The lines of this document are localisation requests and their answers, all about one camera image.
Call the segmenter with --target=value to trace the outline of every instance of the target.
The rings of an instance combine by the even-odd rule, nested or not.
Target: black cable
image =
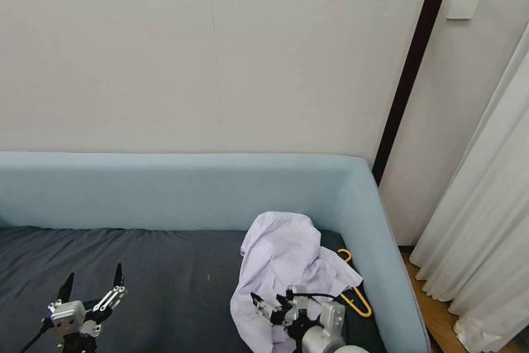
[[[294,297],[308,297],[308,298],[312,298],[312,297],[325,297],[325,298],[336,298],[335,296],[333,295],[330,295],[329,293],[295,293],[293,295]]]
[[[48,331],[50,328],[53,328],[53,327],[54,325],[53,325],[53,322],[51,322],[51,319],[49,317],[46,317],[42,322],[42,326],[39,332],[35,336],[33,336],[33,339],[31,339],[31,341],[29,341],[27,345],[22,347],[19,353],[24,353],[25,351],[27,351],[30,347],[33,346],[33,344],[35,344],[35,342],[39,340],[41,336],[45,334],[46,331]]]
[[[32,347],[33,344],[34,344],[35,342],[37,342],[37,341],[39,340],[39,338],[40,338],[41,336],[43,336],[44,333],[45,333],[46,331],[47,331],[47,328],[42,327],[41,330],[39,331],[39,333],[36,334],[35,336],[33,336],[33,339],[31,339],[31,341],[29,341],[29,343],[28,343],[27,345],[25,345],[24,347],[22,347],[22,349],[20,350],[20,353],[24,353],[25,351],[28,351],[28,349],[29,349],[30,347]]]

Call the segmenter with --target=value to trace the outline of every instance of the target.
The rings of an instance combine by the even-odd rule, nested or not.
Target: sofa backrest
[[[330,227],[361,158],[0,153],[0,226],[245,230],[261,212]]]

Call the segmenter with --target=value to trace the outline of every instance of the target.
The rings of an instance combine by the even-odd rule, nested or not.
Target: cable
[[[336,298],[335,296],[333,295],[330,295],[329,293],[295,293],[293,295],[294,297],[308,297],[308,298],[312,298],[312,297],[325,297],[325,298]]]
[[[45,333],[46,331],[48,331],[48,329],[42,327],[41,330],[39,331],[39,333],[36,334],[35,336],[33,336],[33,339],[31,339],[31,341],[29,341],[29,343],[28,343],[27,345],[25,345],[24,347],[22,347],[22,349],[20,350],[20,353],[24,353],[25,351],[28,351],[28,349],[29,349],[30,347],[32,347],[33,344],[34,344],[35,342],[37,342],[37,341],[39,340],[39,338],[40,338],[41,336],[43,336],[44,333]]]

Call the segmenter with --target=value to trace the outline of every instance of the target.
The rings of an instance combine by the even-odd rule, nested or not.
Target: dark wooden door frame
[[[403,71],[398,81],[397,90],[393,98],[393,103],[389,110],[388,120],[380,140],[379,150],[373,163],[373,176],[377,185],[384,175],[386,164],[388,163],[393,143],[398,133],[398,128],[406,110],[407,101],[412,93],[415,79],[421,67],[422,58],[428,46],[431,32],[441,8],[443,0],[424,0],[421,14],[417,21],[413,33],[412,43],[407,52],[406,61],[404,62]]]

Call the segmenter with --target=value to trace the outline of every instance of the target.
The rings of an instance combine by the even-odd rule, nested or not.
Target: white curtain
[[[471,353],[529,325],[529,27],[411,262]]]

